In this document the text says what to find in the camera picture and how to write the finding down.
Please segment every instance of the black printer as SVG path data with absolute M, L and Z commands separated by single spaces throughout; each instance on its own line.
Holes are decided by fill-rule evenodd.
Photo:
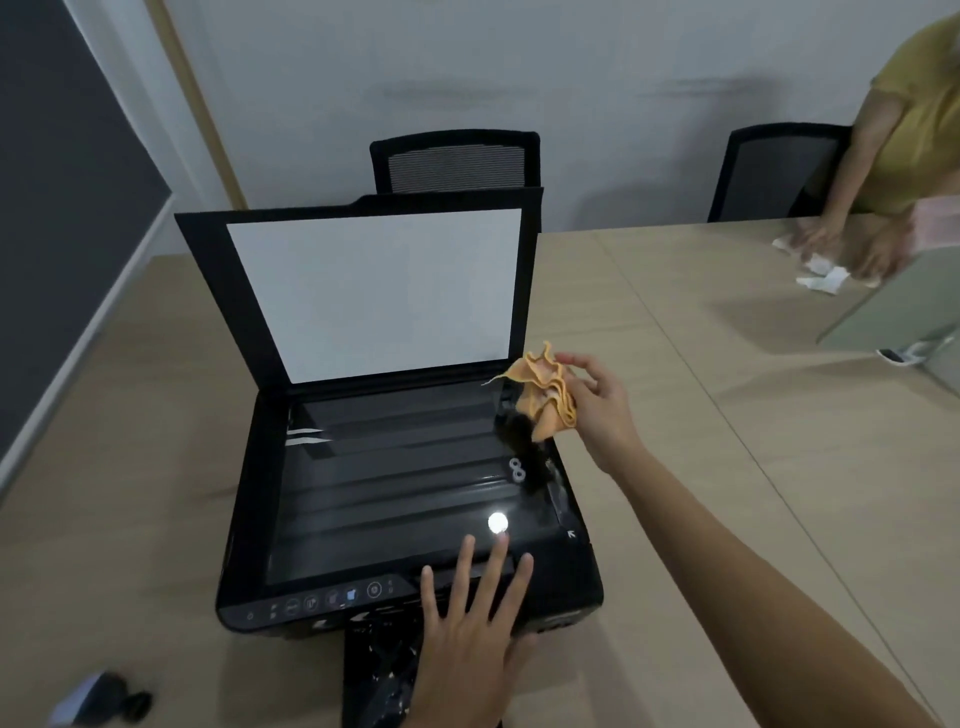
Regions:
M 419 576 L 444 604 L 463 537 L 535 558 L 518 632 L 603 587 L 553 441 L 501 374 L 523 355 L 542 190 L 371 195 L 178 214 L 259 389 L 216 611 L 229 630 L 347 629 L 345 726 L 397 724 Z

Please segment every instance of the control panel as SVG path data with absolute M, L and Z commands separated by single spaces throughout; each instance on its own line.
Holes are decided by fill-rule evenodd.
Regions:
M 324 587 L 310 592 L 261 599 L 220 610 L 224 623 L 242 631 L 264 629 L 340 612 L 350 607 L 373 606 L 380 601 L 418 594 L 419 589 L 397 574 Z

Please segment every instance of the yellow shirt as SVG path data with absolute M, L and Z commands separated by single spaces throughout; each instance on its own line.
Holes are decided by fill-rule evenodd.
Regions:
M 906 102 L 855 208 L 894 215 L 960 167 L 960 12 L 907 40 L 873 80 Z

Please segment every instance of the pink object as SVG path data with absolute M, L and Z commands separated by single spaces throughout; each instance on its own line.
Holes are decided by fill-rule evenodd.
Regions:
M 914 206 L 914 251 L 960 245 L 960 196 L 928 197 Z

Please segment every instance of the chair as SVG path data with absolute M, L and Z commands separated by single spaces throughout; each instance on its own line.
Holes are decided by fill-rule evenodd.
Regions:
M 707 221 L 819 215 L 850 147 L 851 131 L 833 124 L 784 123 L 731 133 Z M 812 195 L 805 190 L 807 182 L 819 187 Z
M 540 186 L 540 135 L 459 129 L 370 145 L 378 194 Z

